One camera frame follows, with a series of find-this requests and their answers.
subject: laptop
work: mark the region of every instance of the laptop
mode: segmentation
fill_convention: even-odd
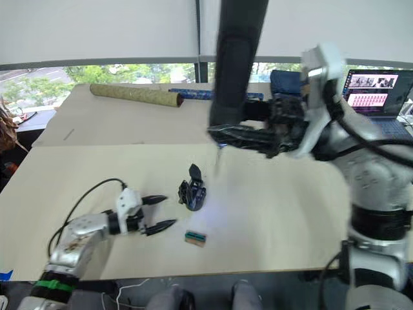
[[[379,125],[384,136],[413,140],[397,120],[412,87],[413,70],[349,70],[343,98]]]

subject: window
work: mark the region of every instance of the window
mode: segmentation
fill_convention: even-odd
[[[254,63],[252,65],[250,83],[269,83],[273,70],[301,71],[299,63]],[[215,63],[208,63],[208,82],[215,80]]]
[[[0,72],[0,96],[11,113],[58,107],[78,83],[194,83],[193,63],[90,65]]]
[[[375,67],[363,65],[347,65],[344,69],[343,77],[341,79],[341,88],[344,87],[344,82],[350,69],[386,69],[386,70],[403,70],[403,68],[392,67]],[[284,71],[301,71],[301,63],[254,63],[252,65],[250,83],[269,83],[270,74],[273,70]],[[215,63],[208,63],[208,82],[215,80]]]

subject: laptop screen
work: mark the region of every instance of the laptop screen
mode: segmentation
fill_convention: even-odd
[[[368,116],[397,116],[413,86],[413,70],[349,70],[343,98]]]

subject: green tape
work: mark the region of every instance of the green tape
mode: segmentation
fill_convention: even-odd
[[[204,242],[206,239],[205,236],[201,234],[197,234],[195,232],[189,232],[189,231],[185,234],[185,238],[196,239],[202,242]]]
[[[60,283],[58,280],[51,280],[51,281],[39,280],[36,282],[34,286],[43,286],[43,287],[47,287],[48,289],[58,289],[60,291],[66,291],[69,293],[71,293],[75,289],[75,286],[70,286],[67,284]]]

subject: laptop keyboard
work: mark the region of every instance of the laptop keyboard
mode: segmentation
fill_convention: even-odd
[[[404,126],[397,120],[391,121],[371,119],[373,123],[381,127],[384,136],[394,139],[413,140],[413,137],[407,132]]]

